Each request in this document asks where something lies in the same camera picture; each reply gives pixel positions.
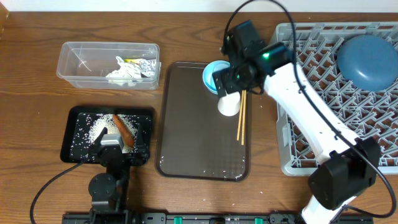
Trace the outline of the dark brown serving tray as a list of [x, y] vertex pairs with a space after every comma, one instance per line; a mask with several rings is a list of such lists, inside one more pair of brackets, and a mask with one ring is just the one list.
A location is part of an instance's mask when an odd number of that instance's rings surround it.
[[251, 98], [244, 139], [238, 115], [224, 116], [203, 83], [204, 63], [175, 62], [167, 70], [155, 167], [164, 177], [239, 182], [250, 170]]

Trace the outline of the light blue bowl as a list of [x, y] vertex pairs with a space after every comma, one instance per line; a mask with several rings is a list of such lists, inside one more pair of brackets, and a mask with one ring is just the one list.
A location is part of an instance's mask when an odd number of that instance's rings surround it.
[[217, 90], [216, 90], [216, 85], [213, 79], [213, 73], [229, 68], [230, 67], [230, 63], [224, 60], [217, 60], [214, 62], [209, 63], [204, 71], [203, 71], [203, 75], [202, 75], [202, 80], [204, 85], [207, 87], [207, 89], [213, 93], [213, 94], [218, 94]]

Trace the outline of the pale pink cup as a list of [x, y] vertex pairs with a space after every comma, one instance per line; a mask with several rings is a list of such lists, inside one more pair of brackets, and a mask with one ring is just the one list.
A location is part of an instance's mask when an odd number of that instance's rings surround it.
[[234, 116], [240, 110], [241, 95], [239, 92], [227, 94], [218, 101], [218, 111], [224, 116]]

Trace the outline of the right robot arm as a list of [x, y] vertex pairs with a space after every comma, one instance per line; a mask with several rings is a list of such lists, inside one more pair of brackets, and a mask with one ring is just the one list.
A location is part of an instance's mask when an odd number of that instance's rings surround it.
[[259, 87], [287, 112], [313, 150], [319, 167], [310, 175], [312, 197], [302, 210], [305, 223], [334, 223], [356, 197], [381, 176], [381, 149], [369, 137], [350, 130], [308, 83], [295, 50], [278, 42], [246, 44], [226, 41], [221, 52], [230, 66], [214, 72], [221, 99]]

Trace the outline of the black waste tray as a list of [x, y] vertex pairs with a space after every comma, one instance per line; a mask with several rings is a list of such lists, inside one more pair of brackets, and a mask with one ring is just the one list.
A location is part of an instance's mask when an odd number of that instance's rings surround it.
[[90, 146], [103, 128], [108, 134], [119, 132], [113, 121], [117, 115], [133, 136], [135, 145], [125, 146], [123, 154], [132, 166], [142, 166], [150, 158], [149, 144], [153, 128], [153, 112], [146, 108], [115, 106], [75, 106], [68, 114], [60, 158], [63, 162], [79, 163], [87, 158]]

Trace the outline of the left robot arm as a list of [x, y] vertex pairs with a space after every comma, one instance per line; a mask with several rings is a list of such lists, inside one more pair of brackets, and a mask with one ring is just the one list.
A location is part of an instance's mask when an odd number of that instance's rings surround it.
[[142, 223], [141, 215], [126, 208], [131, 167], [142, 166], [149, 159], [149, 147], [143, 125], [136, 132], [137, 152], [123, 153], [120, 134], [100, 132], [88, 153], [93, 155], [106, 171], [95, 175], [88, 186], [91, 195], [90, 223]]

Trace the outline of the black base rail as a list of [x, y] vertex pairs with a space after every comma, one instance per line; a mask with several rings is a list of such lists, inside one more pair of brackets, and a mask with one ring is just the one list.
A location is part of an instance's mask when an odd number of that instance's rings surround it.
[[[294, 224], [305, 223], [300, 215], [288, 213], [271, 213], [268, 215], [166, 215], [164, 213], [143, 213], [132, 217], [130, 222], [122, 221], [122, 218], [92, 217], [89, 214], [64, 214], [62, 223], [138, 223], [138, 224]], [[364, 216], [342, 216], [334, 223], [342, 224], [373, 224], [373, 218]]]

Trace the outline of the orange carrot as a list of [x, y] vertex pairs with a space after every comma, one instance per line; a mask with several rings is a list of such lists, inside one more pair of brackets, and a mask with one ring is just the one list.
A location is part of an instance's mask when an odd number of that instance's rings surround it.
[[118, 128], [119, 133], [120, 133], [125, 145], [127, 145], [128, 147], [134, 147], [134, 145], [135, 145], [134, 138], [131, 135], [128, 128], [126, 127], [126, 125], [124, 124], [124, 122], [116, 114], [113, 115], [113, 121], [114, 121], [116, 127]]

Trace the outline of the green snack wrapper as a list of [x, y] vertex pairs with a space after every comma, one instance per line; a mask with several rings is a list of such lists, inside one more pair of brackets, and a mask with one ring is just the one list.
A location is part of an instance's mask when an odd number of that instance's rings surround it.
[[157, 61], [156, 59], [147, 60], [144, 58], [126, 58], [125, 62], [138, 65], [141, 69], [141, 75], [144, 77], [153, 77], [155, 75], [155, 69]]

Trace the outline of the white rice pile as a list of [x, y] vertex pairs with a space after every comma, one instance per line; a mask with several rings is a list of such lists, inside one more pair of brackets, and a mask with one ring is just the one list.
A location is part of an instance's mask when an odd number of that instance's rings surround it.
[[[124, 122], [134, 140], [136, 141], [137, 129], [142, 124], [146, 134], [145, 142], [149, 143], [152, 131], [152, 116], [142, 114], [118, 114]], [[109, 134], [118, 134], [112, 114], [80, 112], [74, 118], [68, 120], [67, 129], [63, 139], [61, 158], [63, 162], [80, 162], [88, 155], [88, 149], [98, 137], [103, 128], [108, 129]], [[132, 154], [134, 147], [123, 147], [123, 153]]]

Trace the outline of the wooden chopstick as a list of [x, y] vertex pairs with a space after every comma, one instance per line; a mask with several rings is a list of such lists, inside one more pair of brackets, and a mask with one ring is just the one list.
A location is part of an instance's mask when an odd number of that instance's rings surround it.
[[243, 90], [242, 91], [242, 103], [243, 103], [243, 108], [242, 108], [242, 130], [241, 130], [241, 145], [244, 145], [244, 135], [245, 135], [245, 125], [246, 125], [246, 98], [247, 98], [247, 91]]
[[241, 130], [241, 120], [242, 120], [242, 113], [243, 113], [243, 101], [244, 101], [244, 90], [241, 92], [241, 99], [240, 99], [240, 106], [239, 106], [239, 118], [238, 118], [238, 129], [237, 129], [237, 136], [236, 140], [239, 140], [240, 130]]

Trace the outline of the white tissue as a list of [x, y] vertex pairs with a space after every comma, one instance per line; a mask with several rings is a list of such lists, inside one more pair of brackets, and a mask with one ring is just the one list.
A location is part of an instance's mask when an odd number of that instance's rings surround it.
[[120, 68], [106, 75], [110, 83], [120, 86], [135, 86], [135, 78], [141, 78], [141, 68], [135, 63], [125, 62], [121, 57], [116, 56]]

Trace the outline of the clear plastic bin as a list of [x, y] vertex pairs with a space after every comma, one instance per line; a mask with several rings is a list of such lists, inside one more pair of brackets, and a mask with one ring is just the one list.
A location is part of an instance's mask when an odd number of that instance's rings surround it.
[[[116, 56], [156, 59], [153, 77], [135, 78], [135, 86], [120, 86], [108, 81], [106, 75], [118, 70]], [[159, 87], [160, 48], [157, 44], [134, 42], [66, 42], [62, 45], [57, 76], [76, 88], [115, 90], [155, 90]]]

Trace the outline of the blue plate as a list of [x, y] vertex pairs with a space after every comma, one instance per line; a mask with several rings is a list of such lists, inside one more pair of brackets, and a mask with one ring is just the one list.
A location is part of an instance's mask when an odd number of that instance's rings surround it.
[[375, 35], [359, 35], [340, 47], [337, 65], [356, 87], [382, 91], [397, 79], [397, 50]]

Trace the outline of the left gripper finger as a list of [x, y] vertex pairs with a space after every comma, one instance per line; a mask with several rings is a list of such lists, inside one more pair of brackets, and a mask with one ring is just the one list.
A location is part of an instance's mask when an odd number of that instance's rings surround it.
[[108, 129], [107, 128], [103, 128], [101, 130], [101, 132], [99, 133], [98, 137], [94, 140], [92, 146], [93, 147], [99, 147], [101, 145], [101, 140], [102, 140], [103, 136], [105, 134], [107, 134], [107, 133], [108, 133]]
[[134, 157], [138, 161], [147, 162], [147, 160], [149, 159], [149, 147], [144, 139], [146, 134], [144, 133], [143, 127], [144, 126], [140, 124], [137, 129], [137, 136], [135, 141], [136, 150], [134, 151]]

